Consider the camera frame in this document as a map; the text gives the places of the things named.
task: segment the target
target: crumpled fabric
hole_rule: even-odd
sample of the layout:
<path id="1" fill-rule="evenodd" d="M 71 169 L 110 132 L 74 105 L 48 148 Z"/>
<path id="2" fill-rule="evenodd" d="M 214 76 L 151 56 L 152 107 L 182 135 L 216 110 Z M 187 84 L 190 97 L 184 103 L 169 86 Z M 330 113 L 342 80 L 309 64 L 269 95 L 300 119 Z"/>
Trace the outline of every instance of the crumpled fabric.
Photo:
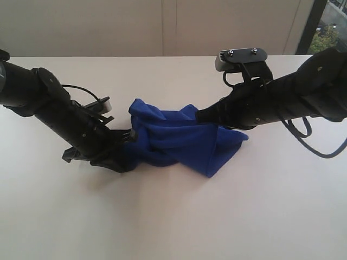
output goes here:
<path id="1" fill-rule="evenodd" d="M 175 163 L 212 177 L 248 136 L 211 123 L 198 124 L 193 105 L 165 111 L 135 99 L 129 108 L 136 142 L 124 144 L 130 169 L 142 162 L 164 167 Z"/>

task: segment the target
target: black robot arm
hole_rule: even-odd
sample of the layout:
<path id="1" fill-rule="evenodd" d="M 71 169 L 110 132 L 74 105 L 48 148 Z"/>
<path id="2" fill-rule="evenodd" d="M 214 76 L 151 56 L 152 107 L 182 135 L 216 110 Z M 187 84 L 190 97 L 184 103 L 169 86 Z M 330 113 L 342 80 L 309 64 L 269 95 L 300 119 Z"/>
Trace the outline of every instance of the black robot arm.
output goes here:
<path id="1" fill-rule="evenodd" d="M 123 143 L 135 141 L 132 129 L 111 130 L 106 127 L 113 117 L 109 111 L 109 97 L 85 106 L 71 100 L 57 78 L 44 68 L 27 70 L 7 62 L 9 54 L 0 51 L 0 105 L 20 116 L 36 116 L 72 147 L 63 154 L 66 162 L 90 161 L 93 166 L 117 172 L 129 171 L 127 158 L 121 151 Z"/>
<path id="2" fill-rule="evenodd" d="M 310 57 L 294 73 L 273 80 L 262 49 L 221 51 L 215 66 L 224 72 L 224 82 L 233 91 L 209 108 L 196 113 L 200 123 L 249 130 L 258 125 L 281 121 L 310 151 L 332 158 L 346 146 L 347 140 L 331 154 L 322 154 L 307 145 L 303 138 L 312 129 L 306 116 L 341 122 L 347 117 L 347 53 L 327 49 Z M 228 73 L 242 73 L 244 82 L 231 85 Z M 292 119 L 302 118 L 307 134 L 300 133 Z"/>

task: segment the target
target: tree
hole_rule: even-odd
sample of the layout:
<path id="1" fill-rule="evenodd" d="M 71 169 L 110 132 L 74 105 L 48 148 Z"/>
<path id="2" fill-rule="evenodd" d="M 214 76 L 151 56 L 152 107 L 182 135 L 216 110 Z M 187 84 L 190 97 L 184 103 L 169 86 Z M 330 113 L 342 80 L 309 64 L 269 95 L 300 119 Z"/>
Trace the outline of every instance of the tree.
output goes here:
<path id="1" fill-rule="evenodd" d="M 311 42 L 308 54 L 315 54 L 322 50 L 325 50 L 330 47 L 334 47 L 337 44 L 338 40 L 338 31 L 332 26 L 326 26 L 317 31 L 314 34 L 314 37 Z"/>

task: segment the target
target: table surface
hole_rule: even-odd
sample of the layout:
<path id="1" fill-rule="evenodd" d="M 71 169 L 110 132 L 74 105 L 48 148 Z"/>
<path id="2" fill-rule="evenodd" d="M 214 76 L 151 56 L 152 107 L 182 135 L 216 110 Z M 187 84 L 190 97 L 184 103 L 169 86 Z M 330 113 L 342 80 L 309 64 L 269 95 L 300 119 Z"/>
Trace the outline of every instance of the table surface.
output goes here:
<path id="1" fill-rule="evenodd" d="M 277 78 L 307 58 L 270 56 L 268 65 Z M 135 98 L 165 110 L 201 109 L 230 91 L 214 57 L 11 62 L 110 96 L 111 128 L 130 127 Z M 319 150 L 345 139 L 346 122 L 310 121 L 309 143 Z M 66 164 L 60 158 L 69 145 L 36 118 L 1 107 L 0 122 L 0 259 L 347 259 L 347 151 L 321 159 L 281 123 L 248 131 L 249 140 L 208 179 L 181 164 L 142 164 L 122 175 Z"/>

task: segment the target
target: wall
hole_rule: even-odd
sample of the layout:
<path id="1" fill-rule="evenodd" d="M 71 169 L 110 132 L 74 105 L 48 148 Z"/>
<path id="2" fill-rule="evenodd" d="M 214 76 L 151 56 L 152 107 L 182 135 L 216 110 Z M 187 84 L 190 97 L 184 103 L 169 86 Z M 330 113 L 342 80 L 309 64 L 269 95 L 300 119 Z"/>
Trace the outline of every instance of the wall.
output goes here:
<path id="1" fill-rule="evenodd" d="M 11 0 L 12 56 L 192 56 L 262 47 L 294 54 L 313 0 Z"/>

